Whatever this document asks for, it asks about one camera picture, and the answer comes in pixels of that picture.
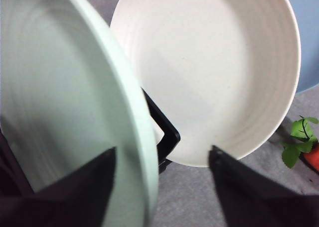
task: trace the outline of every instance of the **white plate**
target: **white plate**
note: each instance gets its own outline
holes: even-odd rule
[[[169,160],[207,166],[213,144],[242,158],[290,107],[300,38],[288,0],[120,0],[111,29],[180,132]]]
[[[116,146],[105,226],[150,222],[158,162],[148,108],[86,0],[1,0],[1,128],[35,191]]]

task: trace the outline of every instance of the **gray floor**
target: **gray floor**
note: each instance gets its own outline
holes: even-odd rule
[[[89,0],[109,24],[118,0]],[[281,127],[258,150],[241,161],[301,194],[319,194],[319,176],[298,162],[290,170],[281,160],[280,142],[299,115],[319,117],[319,87],[299,94]],[[225,227],[207,168],[172,163],[159,178],[159,204],[153,227]]]

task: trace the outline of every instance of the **ceramic plate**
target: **ceramic plate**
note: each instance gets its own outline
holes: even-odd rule
[[[319,83],[319,0],[290,0],[300,30],[302,64],[297,92]]]
[[[117,147],[105,226],[147,226],[155,137],[130,64],[86,0],[1,0],[1,128],[35,191]]]
[[[207,166],[213,144],[248,155],[294,97],[300,39],[288,0],[120,0],[111,29],[180,132],[174,162]]]

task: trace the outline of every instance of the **light green plate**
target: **light green plate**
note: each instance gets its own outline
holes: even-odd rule
[[[1,0],[1,129],[35,191],[117,146],[105,226],[147,226],[156,143],[141,88],[86,0]]]

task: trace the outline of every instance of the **green leaf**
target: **green leaf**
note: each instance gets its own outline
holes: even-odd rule
[[[292,168],[297,162],[299,155],[300,151],[295,147],[285,147],[282,154],[282,160],[287,167]]]
[[[293,122],[290,136],[303,142],[318,141],[314,131],[305,119]]]
[[[286,148],[296,148],[297,150],[305,153],[310,153],[313,148],[313,142],[307,141],[305,143],[296,143],[296,144],[282,144]]]
[[[315,117],[309,116],[309,117],[303,117],[303,119],[307,120],[307,121],[311,121],[314,124],[318,124],[319,120]]]

